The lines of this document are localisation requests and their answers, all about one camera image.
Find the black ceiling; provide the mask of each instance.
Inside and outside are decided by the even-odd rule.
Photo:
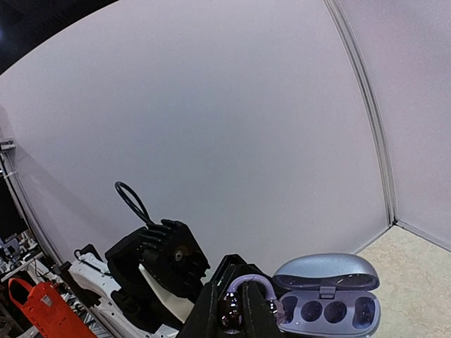
[[[74,22],[117,0],[0,0],[0,74]]]

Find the metal frame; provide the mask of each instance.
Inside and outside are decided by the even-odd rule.
[[[354,255],[359,254],[361,251],[365,250],[368,246],[372,245],[375,241],[381,238],[388,230],[391,229],[392,226],[385,227],[380,231],[375,237],[371,238],[367,243],[359,247],[356,251],[353,252]]]
[[[418,237],[421,237],[422,239],[425,239],[429,243],[432,243],[448,252],[451,252],[451,246],[447,242],[444,242],[443,240],[441,240],[438,237],[435,237],[427,232],[424,232],[423,230],[420,230],[419,228],[414,227],[413,225],[410,225],[402,220],[398,220],[395,225],[400,227],[403,230],[406,230],[408,232],[411,232],[412,234],[415,234]]]
[[[362,53],[357,44],[354,33],[346,19],[345,13],[338,0],[324,0],[324,4],[332,16],[338,33],[345,45],[347,55],[350,58],[352,69],[357,79],[357,83],[362,93],[369,124],[373,133],[374,145],[381,171],[383,195],[385,199],[385,212],[387,215],[388,228],[392,227],[397,220],[397,204],[395,196],[395,183],[393,180],[393,170],[388,153],[387,139],[383,129],[382,118],[379,107],[371,85],[368,70],[366,69]]]

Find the case lid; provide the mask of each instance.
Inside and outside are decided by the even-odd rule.
[[[276,284],[291,290],[365,290],[379,286],[374,267],[362,257],[346,253],[323,253],[293,259],[274,274]]]

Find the black cable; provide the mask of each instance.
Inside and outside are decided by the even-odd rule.
[[[40,275],[39,273],[37,273],[37,262],[36,262],[36,258],[35,258],[35,275],[40,277],[40,278],[44,278],[45,276],[47,276],[50,273],[50,270],[47,271],[46,273],[44,273],[43,275]]]
[[[80,258],[80,256],[82,255],[81,252],[82,252],[82,251],[81,251],[80,249],[74,250],[74,252],[73,252],[74,257],[75,257],[76,259],[80,260],[79,258]]]
[[[132,211],[139,218],[141,218],[144,221],[144,223],[146,223],[147,225],[156,225],[150,219],[150,216],[149,216],[149,213],[147,212],[146,207],[144,206],[141,199],[138,197],[136,192],[133,191],[132,188],[130,188],[128,185],[126,185],[126,183],[121,182],[121,181],[116,182],[114,187],[116,188],[116,191],[119,193],[119,196],[122,197],[124,202],[126,202],[126,204],[130,207],[130,209],[132,209]],[[136,200],[136,202],[140,205],[140,208],[138,208],[138,206],[131,200],[131,198],[124,192],[124,190],[126,190],[133,196],[133,198]]]

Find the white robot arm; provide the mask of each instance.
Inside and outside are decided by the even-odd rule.
[[[122,337],[130,338],[174,338],[178,331],[162,325],[154,334],[145,332],[130,323],[122,311],[115,305],[111,292],[121,287],[109,273],[107,264],[99,261],[93,253],[86,253],[72,262],[69,273],[77,284],[83,289],[90,290],[100,296],[99,305],[92,310],[101,319],[105,319],[114,326]]]

